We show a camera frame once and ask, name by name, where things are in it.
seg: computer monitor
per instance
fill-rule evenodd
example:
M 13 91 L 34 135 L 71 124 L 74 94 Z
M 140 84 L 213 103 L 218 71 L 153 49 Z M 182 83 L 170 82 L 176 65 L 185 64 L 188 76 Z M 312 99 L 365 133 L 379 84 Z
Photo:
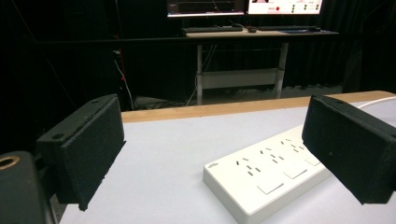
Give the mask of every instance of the computer monitor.
M 248 0 L 249 15 L 318 15 L 322 0 Z
M 168 18 L 237 16 L 245 13 L 245 0 L 166 0 Z

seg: power outlet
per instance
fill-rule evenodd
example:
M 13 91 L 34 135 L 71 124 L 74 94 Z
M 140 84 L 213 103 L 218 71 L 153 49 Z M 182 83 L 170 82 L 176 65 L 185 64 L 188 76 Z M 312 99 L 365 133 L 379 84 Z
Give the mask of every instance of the power outlet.
M 212 161 L 204 182 L 238 223 L 259 223 L 331 173 L 304 146 L 303 125 Z

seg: desk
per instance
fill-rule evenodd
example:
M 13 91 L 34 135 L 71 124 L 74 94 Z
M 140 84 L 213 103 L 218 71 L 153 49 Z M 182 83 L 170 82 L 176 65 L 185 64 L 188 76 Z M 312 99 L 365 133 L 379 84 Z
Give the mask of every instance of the desk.
M 334 96 L 360 105 L 392 95 Z M 301 124 L 308 102 L 303 97 L 122 113 L 127 143 L 88 210 L 69 204 L 61 223 L 236 223 L 203 182 L 204 165 Z M 369 108 L 392 111 L 383 104 Z M 396 197 L 386 205 L 361 206 L 333 177 L 263 223 L 396 223 L 395 209 Z
M 249 33 L 246 29 L 242 32 L 218 32 L 218 33 L 192 33 L 186 34 L 190 38 L 208 37 L 258 37 L 258 36 L 288 36 L 288 35 L 337 35 L 335 32 L 301 32 L 291 31 L 291 33 L 279 31 L 257 31 Z M 280 98 L 282 91 L 283 77 L 286 69 L 286 59 L 288 56 L 289 43 L 283 42 L 280 47 L 280 56 L 277 68 L 255 69 L 243 71 L 222 71 L 203 72 L 202 70 L 202 45 L 197 46 L 197 104 L 201 105 L 203 100 L 203 89 L 243 87 L 255 85 L 275 84 L 275 98 Z

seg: wooden table edge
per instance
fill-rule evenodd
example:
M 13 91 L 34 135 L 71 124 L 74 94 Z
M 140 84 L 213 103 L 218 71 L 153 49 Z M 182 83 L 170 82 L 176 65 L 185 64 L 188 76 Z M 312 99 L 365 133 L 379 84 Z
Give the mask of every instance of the wooden table edge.
M 378 100 L 390 96 L 395 96 L 395 94 L 387 91 L 362 91 L 332 94 L 329 96 L 348 103 L 354 103 Z M 217 116 L 225 114 L 308 106 L 309 99 L 310 97 L 306 96 L 220 105 L 194 105 L 153 110 L 127 111 L 122 112 L 121 117 L 122 122 L 124 123 L 165 119 L 199 118 L 206 116 Z

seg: desk leg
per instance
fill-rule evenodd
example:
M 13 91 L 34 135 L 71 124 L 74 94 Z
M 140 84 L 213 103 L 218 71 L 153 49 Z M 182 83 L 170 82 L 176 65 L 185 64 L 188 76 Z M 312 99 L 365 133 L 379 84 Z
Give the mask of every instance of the desk leg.
M 202 86 L 202 45 L 197 47 L 197 104 L 202 104 L 203 86 Z
M 289 43 L 283 43 L 280 49 L 279 65 L 276 70 L 275 95 L 276 99 L 280 98 L 282 92 L 283 77 L 285 76 L 286 58 L 288 57 Z

